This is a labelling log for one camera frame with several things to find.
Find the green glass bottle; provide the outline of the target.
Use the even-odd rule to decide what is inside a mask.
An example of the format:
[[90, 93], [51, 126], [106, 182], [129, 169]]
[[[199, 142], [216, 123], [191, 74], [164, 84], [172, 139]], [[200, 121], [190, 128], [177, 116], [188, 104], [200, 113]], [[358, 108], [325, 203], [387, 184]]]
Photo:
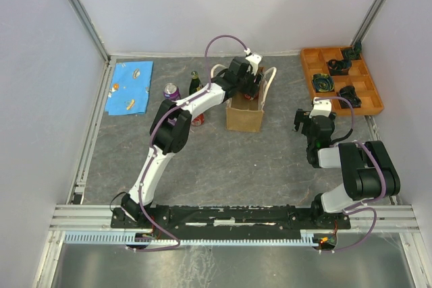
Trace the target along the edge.
[[189, 89], [188, 89], [188, 94], [192, 95], [195, 92], [198, 92], [199, 90], [201, 90], [203, 88], [203, 84], [199, 78], [197, 71], [192, 71], [190, 76], [191, 76], [191, 80], [190, 80], [190, 85], [189, 85]]

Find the red soda can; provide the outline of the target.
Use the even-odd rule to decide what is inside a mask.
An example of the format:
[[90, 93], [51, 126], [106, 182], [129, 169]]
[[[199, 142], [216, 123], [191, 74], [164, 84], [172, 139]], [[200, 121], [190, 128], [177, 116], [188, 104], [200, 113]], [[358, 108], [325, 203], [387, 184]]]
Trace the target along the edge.
[[200, 126], [205, 122], [204, 114], [200, 114], [191, 121], [192, 126]]

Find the purple soda can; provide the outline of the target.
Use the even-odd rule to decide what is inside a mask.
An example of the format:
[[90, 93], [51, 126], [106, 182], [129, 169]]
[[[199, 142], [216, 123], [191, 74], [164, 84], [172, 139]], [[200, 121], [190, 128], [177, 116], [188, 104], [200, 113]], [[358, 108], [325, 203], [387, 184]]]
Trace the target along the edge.
[[175, 101], [181, 99], [180, 89], [174, 83], [167, 83], [163, 88], [163, 95], [166, 99]]

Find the silver top soda can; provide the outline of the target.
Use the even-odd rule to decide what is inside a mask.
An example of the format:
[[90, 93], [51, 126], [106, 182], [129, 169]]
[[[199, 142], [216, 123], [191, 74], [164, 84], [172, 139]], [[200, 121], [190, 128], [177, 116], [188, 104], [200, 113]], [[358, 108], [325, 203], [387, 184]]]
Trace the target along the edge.
[[259, 97], [259, 94], [256, 93], [254, 95], [244, 94], [244, 98], [247, 100], [256, 100]]

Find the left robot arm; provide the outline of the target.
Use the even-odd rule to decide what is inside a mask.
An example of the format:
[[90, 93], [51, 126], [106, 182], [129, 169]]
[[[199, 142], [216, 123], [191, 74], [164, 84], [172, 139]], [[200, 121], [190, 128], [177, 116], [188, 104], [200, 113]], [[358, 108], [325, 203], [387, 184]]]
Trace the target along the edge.
[[153, 202], [168, 162], [186, 145], [192, 120], [237, 94], [253, 97], [263, 79], [259, 69], [262, 58], [256, 53], [234, 57], [229, 67], [213, 76], [202, 89], [181, 100], [165, 99], [161, 103], [151, 126], [146, 161], [135, 184], [121, 199], [126, 220], [134, 227], [148, 223], [149, 210], [145, 207]]

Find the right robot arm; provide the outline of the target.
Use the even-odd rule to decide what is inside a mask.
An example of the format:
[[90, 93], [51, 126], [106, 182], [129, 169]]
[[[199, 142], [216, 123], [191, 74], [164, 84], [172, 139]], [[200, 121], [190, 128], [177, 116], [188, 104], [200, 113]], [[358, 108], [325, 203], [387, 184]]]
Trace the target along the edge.
[[316, 169], [340, 169], [342, 183], [318, 194], [311, 204], [310, 221], [325, 228], [334, 213], [347, 212], [369, 202], [400, 193], [400, 178], [381, 141], [337, 143], [335, 113], [297, 109], [294, 130], [306, 136], [306, 159]]

